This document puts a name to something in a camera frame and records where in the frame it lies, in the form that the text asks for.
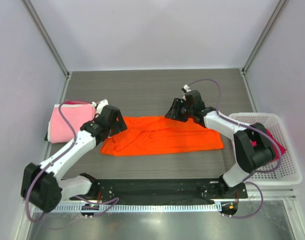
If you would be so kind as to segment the magenta t shirt in basket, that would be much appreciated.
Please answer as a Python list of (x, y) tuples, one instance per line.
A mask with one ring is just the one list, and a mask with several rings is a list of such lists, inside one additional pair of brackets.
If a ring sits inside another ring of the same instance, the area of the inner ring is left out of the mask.
[(283, 156), (283, 155), (286, 153), (287, 149), (286, 149), (284, 146), (282, 146), (282, 145), (273, 137), (273, 135), (271, 134), (271, 132), (270, 132), (267, 128), (266, 128), (265, 130), (266, 130), (267, 135), (275, 142), (275, 144), (272, 144), (273, 149), (274, 149), (275, 154), (276, 154), (276, 157), (272, 160), (272, 162), (275, 162), (275, 161), (277, 161), (277, 160), (279, 159), (279, 157), (280, 157), (279, 153), (281, 153), (281, 156)]

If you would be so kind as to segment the aluminium frame post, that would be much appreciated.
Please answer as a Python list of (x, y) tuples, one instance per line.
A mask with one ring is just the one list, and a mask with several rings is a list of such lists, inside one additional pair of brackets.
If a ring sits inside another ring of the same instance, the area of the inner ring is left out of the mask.
[(68, 79), (70, 76), (70, 71), (65, 66), (62, 58), (60, 57), (59, 52), (57, 51), (53, 41), (51, 40), (50, 35), (48, 34), (48, 31), (46, 30), (41, 18), (39, 17), (35, 7), (33, 6), (32, 2), (30, 0), (21, 0), (22, 4), (26, 8), (29, 16), (31, 17), (33, 23), (37, 27), (37, 30), (39, 31), (41, 37), (43, 38), (46, 46), (48, 47), (50, 53), (54, 57), (56, 63), (58, 64), (59, 68), (63, 72), (64, 76)]
[(265, 43), (266, 39), (268, 38), (275, 24), (277, 23), (288, 2), (288, 0), (277, 1), (277, 4), (275, 5), (272, 13), (270, 14), (261, 34), (259, 35), (257, 42), (255, 43), (252, 51), (250, 52), (249, 57), (247, 58), (243, 68), (240, 69), (240, 72), (243, 76), (247, 74), (251, 64), (255, 60), (257, 54), (259, 53), (260, 49), (262, 48), (263, 44)]

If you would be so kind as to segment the left aluminium frame post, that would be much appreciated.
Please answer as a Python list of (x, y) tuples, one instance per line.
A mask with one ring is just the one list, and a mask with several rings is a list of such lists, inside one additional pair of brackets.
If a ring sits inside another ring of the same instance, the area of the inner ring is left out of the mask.
[(43, 38), (46, 46), (48, 47), (50, 53), (54, 57), (56, 63), (58, 64), (59, 68), (63, 72), (64, 76), (68, 79), (70, 76), (70, 71), (65, 66), (62, 58), (60, 57), (59, 52), (57, 51), (53, 41), (51, 40), (50, 35), (48, 34), (48, 31), (46, 30), (41, 18), (39, 17), (35, 7), (33, 6), (32, 2), (30, 0), (21, 0), (22, 4), (26, 8), (29, 16), (31, 17), (33, 23), (37, 27), (37, 30), (39, 31), (41, 37)]

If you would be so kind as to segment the dusty rose folded t shirt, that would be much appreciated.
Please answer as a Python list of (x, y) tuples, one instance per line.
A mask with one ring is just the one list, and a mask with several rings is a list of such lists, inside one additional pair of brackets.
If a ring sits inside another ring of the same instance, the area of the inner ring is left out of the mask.
[(83, 101), (83, 100), (67, 100), (64, 102), (66, 105), (85, 105), (92, 104), (91, 101)]

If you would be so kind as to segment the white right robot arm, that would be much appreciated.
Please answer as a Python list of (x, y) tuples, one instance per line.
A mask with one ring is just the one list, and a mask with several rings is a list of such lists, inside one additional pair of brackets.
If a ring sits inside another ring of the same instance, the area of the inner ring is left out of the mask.
[(232, 141), (235, 164), (218, 178), (218, 192), (224, 198), (231, 197), (236, 187), (261, 167), (282, 157), (278, 144), (263, 124), (243, 123), (221, 114), (214, 107), (205, 106), (197, 90), (185, 92), (183, 98), (175, 98), (165, 117), (180, 122), (192, 119)]

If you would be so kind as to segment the orange t shirt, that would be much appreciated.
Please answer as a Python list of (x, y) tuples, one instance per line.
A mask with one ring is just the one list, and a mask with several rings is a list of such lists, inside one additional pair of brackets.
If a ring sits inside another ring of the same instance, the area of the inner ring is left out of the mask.
[(103, 143), (100, 153), (114, 157), (179, 154), (222, 150), (221, 135), (193, 120), (180, 122), (163, 116), (126, 116), (127, 130)]

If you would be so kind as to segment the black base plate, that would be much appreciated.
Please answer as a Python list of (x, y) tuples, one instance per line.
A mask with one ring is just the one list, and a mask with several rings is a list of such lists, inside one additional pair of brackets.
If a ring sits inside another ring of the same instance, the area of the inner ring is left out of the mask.
[(243, 182), (228, 187), (216, 178), (96, 179), (81, 198), (100, 203), (118, 198), (118, 207), (163, 208), (211, 206), (216, 200), (231, 200), (231, 205), (219, 210), (234, 215), (239, 200), (247, 199), (248, 193)]

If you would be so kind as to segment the pink folded t shirt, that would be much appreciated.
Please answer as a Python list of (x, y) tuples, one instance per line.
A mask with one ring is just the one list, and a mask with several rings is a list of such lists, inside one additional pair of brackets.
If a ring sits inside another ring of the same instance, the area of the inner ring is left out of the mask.
[[(63, 104), (60, 108), (75, 133), (80, 127), (93, 119), (96, 110), (91, 104)], [(59, 112), (59, 105), (55, 104), (48, 122), (45, 140), (52, 144), (67, 143), (73, 139), (74, 134)]]

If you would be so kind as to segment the right aluminium frame post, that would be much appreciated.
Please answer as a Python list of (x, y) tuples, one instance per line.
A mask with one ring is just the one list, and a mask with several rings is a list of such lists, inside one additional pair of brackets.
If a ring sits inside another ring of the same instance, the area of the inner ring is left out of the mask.
[(240, 72), (243, 76), (247, 74), (251, 64), (255, 60), (257, 54), (259, 53), (260, 49), (262, 48), (263, 44), (265, 43), (266, 39), (268, 38), (275, 24), (277, 23), (288, 2), (288, 0), (277, 1), (277, 4), (275, 5), (272, 13), (270, 14), (261, 34), (259, 35), (257, 42), (255, 43), (252, 51), (250, 52), (249, 57), (247, 58), (243, 68), (240, 69)]

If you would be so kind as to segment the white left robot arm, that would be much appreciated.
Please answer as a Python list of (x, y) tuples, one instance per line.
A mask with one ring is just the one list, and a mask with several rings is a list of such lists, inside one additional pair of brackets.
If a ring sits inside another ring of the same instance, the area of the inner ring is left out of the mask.
[(107, 138), (127, 129), (119, 108), (99, 105), (96, 117), (85, 122), (73, 138), (58, 152), (36, 165), (28, 164), (23, 172), (20, 195), (25, 206), (33, 204), (44, 213), (53, 211), (62, 200), (85, 196), (92, 200), (98, 196), (98, 181), (86, 173), (64, 179), (66, 172), (87, 152)]

